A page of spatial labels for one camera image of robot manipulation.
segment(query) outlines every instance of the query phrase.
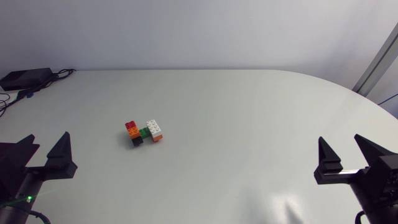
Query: lego stack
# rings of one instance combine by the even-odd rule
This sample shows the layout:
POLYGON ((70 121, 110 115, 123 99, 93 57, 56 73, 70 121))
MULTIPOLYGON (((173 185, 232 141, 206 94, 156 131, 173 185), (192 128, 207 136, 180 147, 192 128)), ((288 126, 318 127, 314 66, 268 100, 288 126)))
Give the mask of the lego stack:
POLYGON ((137 125, 134 121, 130 121, 126 123, 127 131, 129 132, 131 141, 134 146, 139 146, 143 143, 143 139, 152 136, 152 139, 157 142, 163 138, 162 132, 159 128, 159 125, 156 123, 154 119, 147 121, 147 127, 138 130, 137 125))

